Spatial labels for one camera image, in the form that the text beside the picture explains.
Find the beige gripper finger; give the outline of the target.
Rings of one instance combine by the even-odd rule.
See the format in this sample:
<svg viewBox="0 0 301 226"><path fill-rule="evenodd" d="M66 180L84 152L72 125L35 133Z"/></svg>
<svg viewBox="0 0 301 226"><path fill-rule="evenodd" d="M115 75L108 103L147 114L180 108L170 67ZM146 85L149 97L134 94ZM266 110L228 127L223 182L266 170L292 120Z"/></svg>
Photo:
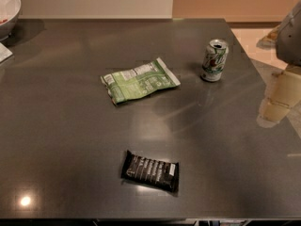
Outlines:
<svg viewBox="0 0 301 226"><path fill-rule="evenodd" d="M301 100L301 67L289 65L277 75L270 99L286 107L294 107Z"/></svg>
<svg viewBox="0 0 301 226"><path fill-rule="evenodd" d="M269 98L265 98L261 102L261 116L267 121L280 122L289 112L288 106L273 102Z"/></svg>

